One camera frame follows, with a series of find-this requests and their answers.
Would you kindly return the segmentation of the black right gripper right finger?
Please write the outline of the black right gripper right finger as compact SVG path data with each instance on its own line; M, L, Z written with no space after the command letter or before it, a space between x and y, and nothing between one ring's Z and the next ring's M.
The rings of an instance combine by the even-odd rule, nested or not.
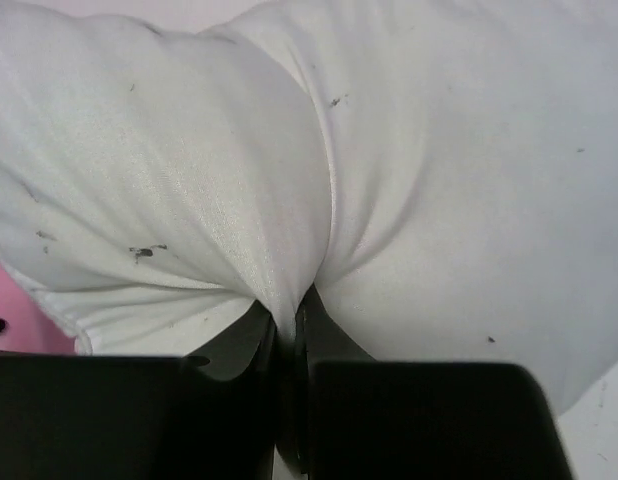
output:
M510 363L373 358L310 289L280 377L277 447L310 479L569 479L545 396Z

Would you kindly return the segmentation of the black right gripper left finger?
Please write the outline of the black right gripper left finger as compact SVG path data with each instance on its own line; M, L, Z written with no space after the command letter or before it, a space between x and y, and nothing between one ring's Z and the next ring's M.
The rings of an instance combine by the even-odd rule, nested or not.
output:
M276 327L183 357L0 352L0 479L268 479Z

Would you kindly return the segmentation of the white pillow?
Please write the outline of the white pillow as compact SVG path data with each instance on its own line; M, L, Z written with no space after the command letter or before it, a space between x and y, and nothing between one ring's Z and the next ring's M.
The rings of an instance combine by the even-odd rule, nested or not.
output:
M618 1L273 1L197 34L0 1L0 262L83 354L310 287L379 359L618 361Z

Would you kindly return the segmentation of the pink fabric pillowcase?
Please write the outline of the pink fabric pillowcase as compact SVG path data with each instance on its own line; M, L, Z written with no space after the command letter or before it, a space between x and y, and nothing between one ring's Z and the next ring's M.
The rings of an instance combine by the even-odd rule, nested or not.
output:
M47 318L0 264L0 351L73 354L74 340Z

